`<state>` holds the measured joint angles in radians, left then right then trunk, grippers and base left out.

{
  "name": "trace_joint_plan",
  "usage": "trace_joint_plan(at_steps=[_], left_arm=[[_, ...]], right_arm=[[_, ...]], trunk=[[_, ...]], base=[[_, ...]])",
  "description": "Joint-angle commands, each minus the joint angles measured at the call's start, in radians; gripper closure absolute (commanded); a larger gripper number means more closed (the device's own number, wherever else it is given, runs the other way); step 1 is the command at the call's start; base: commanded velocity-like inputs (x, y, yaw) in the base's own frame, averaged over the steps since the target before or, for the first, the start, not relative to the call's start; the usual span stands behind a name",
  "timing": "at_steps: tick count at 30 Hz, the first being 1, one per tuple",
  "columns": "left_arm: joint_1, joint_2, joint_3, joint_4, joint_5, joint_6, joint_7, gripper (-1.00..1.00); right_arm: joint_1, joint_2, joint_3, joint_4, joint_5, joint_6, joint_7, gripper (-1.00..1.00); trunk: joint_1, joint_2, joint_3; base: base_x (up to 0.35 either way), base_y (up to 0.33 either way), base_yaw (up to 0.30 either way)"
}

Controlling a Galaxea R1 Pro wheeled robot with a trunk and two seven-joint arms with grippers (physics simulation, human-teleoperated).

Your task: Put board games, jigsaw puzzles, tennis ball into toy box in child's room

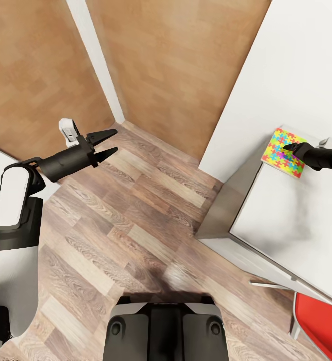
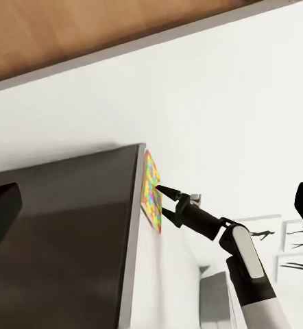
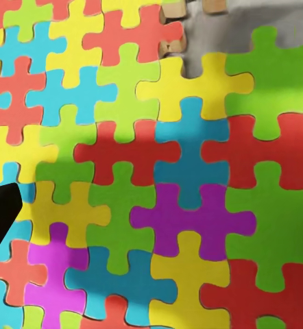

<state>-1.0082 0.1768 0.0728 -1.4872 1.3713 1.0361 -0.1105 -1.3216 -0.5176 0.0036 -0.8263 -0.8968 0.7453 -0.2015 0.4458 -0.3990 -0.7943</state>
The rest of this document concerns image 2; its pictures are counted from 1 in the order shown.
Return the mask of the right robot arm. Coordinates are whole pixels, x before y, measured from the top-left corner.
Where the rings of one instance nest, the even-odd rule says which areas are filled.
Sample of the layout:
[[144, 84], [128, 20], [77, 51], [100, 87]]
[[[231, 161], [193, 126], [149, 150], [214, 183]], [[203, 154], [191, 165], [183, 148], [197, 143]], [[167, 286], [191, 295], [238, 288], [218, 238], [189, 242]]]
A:
[[232, 254], [226, 262], [247, 329], [292, 329], [263, 268], [250, 231], [241, 223], [225, 217], [218, 219], [202, 210], [202, 194], [188, 195], [162, 184], [156, 188], [174, 202], [179, 200], [175, 213], [162, 208], [162, 215], [175, 227], [185, 225], [212, 241], [221, 227], [226, 228], [219, 244]]

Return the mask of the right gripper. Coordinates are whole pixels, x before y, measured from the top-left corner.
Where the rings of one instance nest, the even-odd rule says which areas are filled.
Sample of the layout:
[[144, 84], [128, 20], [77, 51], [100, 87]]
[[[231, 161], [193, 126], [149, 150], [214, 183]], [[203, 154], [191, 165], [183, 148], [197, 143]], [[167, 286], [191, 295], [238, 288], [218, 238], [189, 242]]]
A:
[[175, 207], [175, 213], [162, 208], [162, 215], [168, 218], [175, 227], [181, 228], [182, 225], [185, 225], [193, 231], [199, 232], [204, 220], [208, 216], [208, 212], [192, 205], [190, 203], [191, 195], [181, 193], [179, 190], [168, 188], [162, 184], [157, 185], [156, 188], [174, 202], [179, 200]]

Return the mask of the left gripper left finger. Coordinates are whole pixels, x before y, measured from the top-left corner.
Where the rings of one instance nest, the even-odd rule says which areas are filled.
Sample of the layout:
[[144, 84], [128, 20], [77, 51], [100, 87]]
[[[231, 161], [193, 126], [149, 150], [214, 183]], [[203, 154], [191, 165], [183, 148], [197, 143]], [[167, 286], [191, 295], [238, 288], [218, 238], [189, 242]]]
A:
[[0, 186], [0, 244], [22, 207], [21, 192], [16, 182]]

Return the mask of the jigsaw puzzle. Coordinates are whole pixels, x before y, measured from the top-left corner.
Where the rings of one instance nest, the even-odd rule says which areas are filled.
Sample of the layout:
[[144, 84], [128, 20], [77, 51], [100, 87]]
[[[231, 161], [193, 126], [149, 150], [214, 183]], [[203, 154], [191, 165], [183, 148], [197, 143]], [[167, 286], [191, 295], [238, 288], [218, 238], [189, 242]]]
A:
[[157, 233], [161, 234], [163, 193], [156, 188], [159, 184], [162, 184], [162, 179], [160, 179], [160, 174], [149, 149], [146, 149], [141, 205], [145, 209]]

